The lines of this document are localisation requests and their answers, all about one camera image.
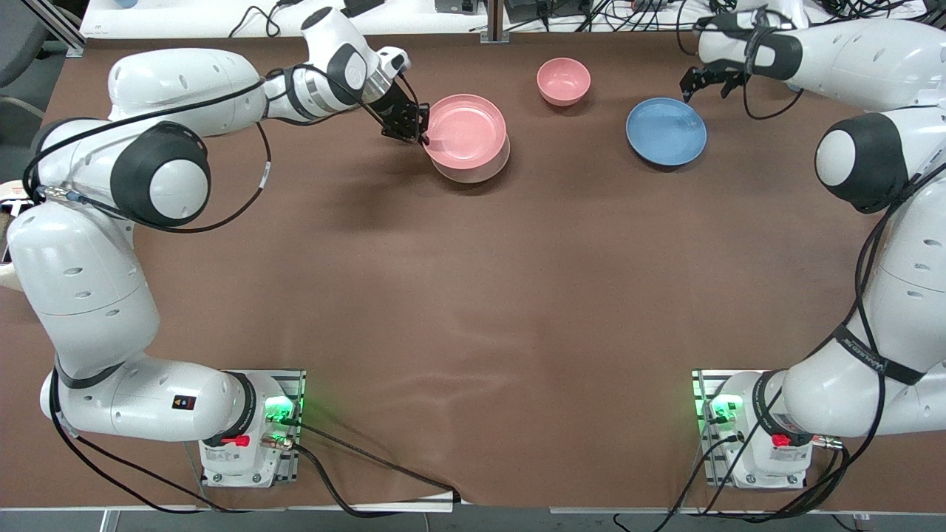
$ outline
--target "robotic arm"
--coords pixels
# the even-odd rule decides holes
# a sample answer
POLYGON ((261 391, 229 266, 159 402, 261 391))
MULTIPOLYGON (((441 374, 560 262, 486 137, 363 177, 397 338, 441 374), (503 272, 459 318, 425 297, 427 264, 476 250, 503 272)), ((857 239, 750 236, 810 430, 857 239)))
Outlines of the robotic arm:
MULTIPOLYGON (((916 175, 946 161, 946 33, 919 23, 856 20, 808 27, 790 9, 724 13, 700 25, 684 98, 722 82, 724 97, 758 74, 867 111, 834 124, 815 154, 822 185, 862 213, 888 207, 916 175)), ((744 372, 708 406, 721 437, 761 429, 733 469, 740 488, 800 488, 813 434, 860 436, 946 429, 946 177, 893 215, 858 313, 803 362, 744 372)), ((728 444, 727 461, 742 442, 728 444)))
MULTIPOLYGON (((44 413, 58 414, 50 410, 55 397, 68 428, 199 440, 216 486, 272 484, 287 437, 278 421, 295 405, 264 372, 145 354, 159 317, 133 251, 133 222, 169 228, 197 219, 211 187, 201 137, 265 118, 311 124, 362 106, 383 134, 424 141, 427 105, 408 99, 395 81, 411 66, 404 50, 375 52, 330 8, 302 29, 308 62, 265 79, 243 57, 220 50, 160 50, 117 62, 108 79, 109 120, 74 118, 38 133, 34 144, 45 156, 33 185, 47 201, 8 231, 12 268, 56 348, 56 369, 41 393, 44 413)), ((268 172, 269 163, 260 188, 268 172)))

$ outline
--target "gray floor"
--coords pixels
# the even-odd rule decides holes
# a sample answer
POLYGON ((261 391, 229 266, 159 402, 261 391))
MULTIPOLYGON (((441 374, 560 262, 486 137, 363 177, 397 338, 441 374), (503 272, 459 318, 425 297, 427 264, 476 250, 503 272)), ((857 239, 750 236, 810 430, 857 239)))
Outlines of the gray floor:
MULTIPOLYGON (((44 109, 52 94, 53 85, 59 76, 64 55, 59 53, 42 61, 34 61, 26 73, 12 85, 0 89, 8 96, 24 98, 29 103, 44 109)), ((35 118, 21 109, 0 105, 0 181, 19 179, 29 158, 28 147, 33 134, 40 127, 35 118)), ((104 482, 88 489, 113 489, 104 482)), ((43 505, 37 501, 36 506, 43 505)), ((457 505, 451 514, 429 514, 431 532, 550 532, 607 530, 621 532, 611 522, 610 515, 552 515, 542 508, 496 508, 457 505)), ((658 515, 624 516, 622 522, 628 529, 649 532, 659 522, 658 515)), ((850 517, 845 522, 852 524, 850 517)), ((0 512, 0 532, 95 532, 101 520, 96 511, 43 511, 0 512)), ((946 517, 873 516, 872 524, 880 531, 942 532, 946 530, 946 517)), ((422 532, 424 520, 420 514, 393 516, 385 519, 358 520, 341 512, 258 512, 247 515, 219 515, 204 513, 191 516, 170 516, 151 511, 126 511, 118 521, 119 532, 260 532, 264 530, 311 530, 311 531, 385 531, 422 532)), ((843 532, 843 529, 828 516, 804 516, 794 520, 750 525, 707 518, 677 516, 664 528, 666 532, 788 532, 806 530, 811 532, 843 532)))

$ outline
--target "pink bowl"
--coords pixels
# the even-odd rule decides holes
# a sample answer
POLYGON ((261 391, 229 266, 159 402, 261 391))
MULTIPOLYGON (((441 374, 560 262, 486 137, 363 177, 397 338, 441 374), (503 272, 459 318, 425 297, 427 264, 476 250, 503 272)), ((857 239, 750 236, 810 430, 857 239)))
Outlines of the pink bowl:
POLYGON ((566 106, 580 100, 591 86, 591 74, 578 61, 566 57, 546 61, 535 76, 542 97, 552 105, 566 106))
POLYGON ((509 159, 506 121, 486 98, 454 95, 434 103, 427 138, 433 165, 459 183, 486 181, 509 159))

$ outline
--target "brown table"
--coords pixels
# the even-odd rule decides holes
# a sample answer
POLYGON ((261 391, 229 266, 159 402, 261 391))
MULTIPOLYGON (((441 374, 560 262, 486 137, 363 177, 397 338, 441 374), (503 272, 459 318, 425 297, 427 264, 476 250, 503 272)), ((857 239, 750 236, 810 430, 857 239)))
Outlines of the brown table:
MULTIPOLYGON (((372 40, 382 44, 409 50, 422 99, 495 102, 512 141, 507 169, 484 186, 453 185, 364 113, 315 128, 267 123, 272 177, 246 215, 208 234, 136 232, 163 320, 149 354, 303 367, 308 420, 474 504, 669 505, 697 441, 691 370, 792 364, 850 304, 871 219, 824 190, 812 160, 824 131, 856 111, 806 96, 757 122, 738 92, 723 101, 710 89, 693 102, 709 129, 705 153, 667 172, 641 162, 623 128, 641 100, 678 95, 693 59, 672 34, 372 40), (559 111, 539 97, 534 73, 563 55, 587 65, 593 86, 559 111)), ((208 42, 92 43, 66 62, 47 119, 105 116, 113 62, 169 45, 208 42)), ((209 45, 261 72, 306 58, 300 40, 209 45)), ((765 80, 750 89, 758 114, 791 96, 765 80)), ((201 222, 242 204, 263 162, 253 129, 207 144, 214 187, 201 222)), ((51 345, 20 293, 1 291, 0 305, 3 506, 135 504, 56 438, 38 404, 51 345)), ((92 438, 193 486, 180 444, 92 438)), ((353 502, 435 491, 308 441, 353 502)), ((944 511, 944 442, 879 438, 825 507, 944 511)), ((287 488, 211 495, 223 505, 328 503, 301 469, 287 488)), ((162 503, 192 502, 117 475, 162 503)), ((789 498, 732 490, 719 507, 789 498)))

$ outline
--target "blue bowl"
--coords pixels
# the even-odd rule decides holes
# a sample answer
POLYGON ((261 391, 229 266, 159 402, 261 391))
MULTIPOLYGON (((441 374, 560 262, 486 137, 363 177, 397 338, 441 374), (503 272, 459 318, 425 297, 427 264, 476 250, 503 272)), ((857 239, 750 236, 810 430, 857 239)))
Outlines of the blue bowl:
POLYGON ((627 140, 641 157, 666 167, 685 165, 707 145, 703 118, 682 101, 650 98, 627 116, 627 140))

